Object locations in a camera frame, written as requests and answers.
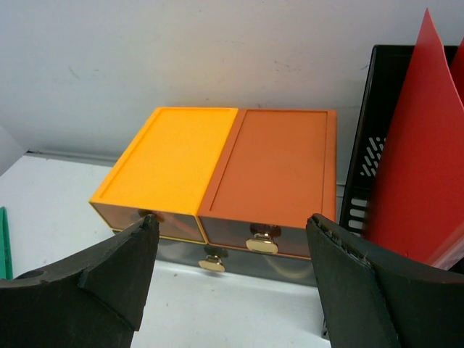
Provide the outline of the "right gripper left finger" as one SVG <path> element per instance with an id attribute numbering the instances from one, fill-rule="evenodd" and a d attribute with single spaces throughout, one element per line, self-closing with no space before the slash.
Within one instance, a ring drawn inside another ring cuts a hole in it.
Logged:
<path id="1" fill-rule="evenodd" d="M 148 214 L 114 236 L 1 281 L 2 347 L 129 347 L 160 239 Z"/>

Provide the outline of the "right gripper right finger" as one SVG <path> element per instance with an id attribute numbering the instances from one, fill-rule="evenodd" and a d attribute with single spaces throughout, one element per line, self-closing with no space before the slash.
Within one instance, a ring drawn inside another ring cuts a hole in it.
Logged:
<path id="1" fill-rule="evenodd" d="M 332 347 L 462 347 L 463 275 L 314 214 L 307 242 Z"/>

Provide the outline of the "green notebook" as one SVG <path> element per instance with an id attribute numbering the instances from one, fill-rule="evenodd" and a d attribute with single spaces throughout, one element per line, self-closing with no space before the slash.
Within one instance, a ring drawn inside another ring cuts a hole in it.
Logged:
<path id="1" fill-rule="evenodd" d="M 0 266 L 1 279 L 12 280 L 12 253 L 9 240 L 7 210 L 5 207 L 2 207 L 0 212 Z"/>

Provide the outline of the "grey bottom drawer box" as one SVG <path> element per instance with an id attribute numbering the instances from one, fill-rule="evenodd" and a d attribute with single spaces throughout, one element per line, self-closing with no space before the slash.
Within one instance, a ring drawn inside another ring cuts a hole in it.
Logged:
<path id="1" fill-rule="evenodd" d="M 157 259 L 201 268 L 209 275 L 224 276 L 233 273 L 303 286 L 316 285 L 310 260 L 270 256 L 163 238 L 159 240 Z"/>

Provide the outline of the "red folder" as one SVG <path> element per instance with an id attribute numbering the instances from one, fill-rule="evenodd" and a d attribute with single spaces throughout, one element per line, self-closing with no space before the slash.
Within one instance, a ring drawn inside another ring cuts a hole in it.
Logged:
<path id="1" fill-rule="evenodd" d="M 367 240 L 450 269 L 463 257 L 463 50 L 424 14 L 368 203 Z"/>

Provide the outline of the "yellow drawer box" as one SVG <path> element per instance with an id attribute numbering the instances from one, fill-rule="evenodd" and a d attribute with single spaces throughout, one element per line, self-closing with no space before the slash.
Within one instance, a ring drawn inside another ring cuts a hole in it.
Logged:
<path id="1" fill-rule="evenodd" d="M 198 211 L 237 108 L 160 107 L 90 198 L 113 230 L 146 215 L 164 239 L 206 244 Z"/>

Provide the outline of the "orange drawer box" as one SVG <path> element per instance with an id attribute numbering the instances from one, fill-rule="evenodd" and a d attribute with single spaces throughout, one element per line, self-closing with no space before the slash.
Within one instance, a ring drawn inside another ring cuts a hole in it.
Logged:
<path id="1" fill-rule="evenodd" d="M 199 208 L 209 243 L 307 259 L 305 227 L 336 217 L 333 110 L 243 109 Z"/>

